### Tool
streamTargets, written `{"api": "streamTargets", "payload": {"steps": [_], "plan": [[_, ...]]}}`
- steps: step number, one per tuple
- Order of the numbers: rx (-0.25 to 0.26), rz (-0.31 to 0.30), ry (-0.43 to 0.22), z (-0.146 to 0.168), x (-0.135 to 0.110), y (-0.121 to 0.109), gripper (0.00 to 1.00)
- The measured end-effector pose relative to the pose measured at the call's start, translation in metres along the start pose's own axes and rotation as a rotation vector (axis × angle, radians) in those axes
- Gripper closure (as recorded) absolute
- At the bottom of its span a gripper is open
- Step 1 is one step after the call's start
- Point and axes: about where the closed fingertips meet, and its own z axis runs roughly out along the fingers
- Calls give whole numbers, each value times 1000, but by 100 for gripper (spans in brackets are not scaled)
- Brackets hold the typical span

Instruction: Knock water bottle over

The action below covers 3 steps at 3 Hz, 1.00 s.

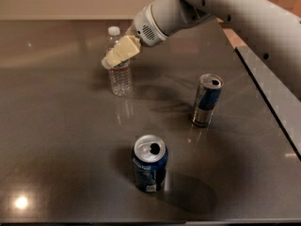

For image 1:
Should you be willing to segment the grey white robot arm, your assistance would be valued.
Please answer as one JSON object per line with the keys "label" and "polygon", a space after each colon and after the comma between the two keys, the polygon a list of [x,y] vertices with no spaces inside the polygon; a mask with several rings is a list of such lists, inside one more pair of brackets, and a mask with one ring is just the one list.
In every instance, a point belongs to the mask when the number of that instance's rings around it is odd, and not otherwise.
{"label": "grey white robot arm", "polygon": [[102,60],[110,70],[211,17],[228,24],[280,81],[301,97],[301,18],[267,0],[154,0]]}

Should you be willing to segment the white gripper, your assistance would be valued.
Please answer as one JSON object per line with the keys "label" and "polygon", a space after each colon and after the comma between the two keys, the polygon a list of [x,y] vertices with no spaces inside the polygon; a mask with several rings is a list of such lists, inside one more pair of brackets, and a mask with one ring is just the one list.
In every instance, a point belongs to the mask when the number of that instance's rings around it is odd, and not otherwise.
{"label": "white gripper", "polygon": [[151,9],[152,5],[148,5],[140,10],[127,30],[129,35],[123,36],[106,53],[102,59],[102,65],[107,70],[113,69],[120,63],[139,54],[141,44],[153,47],[167,39],[167,35],[161,31],[155,22]]}

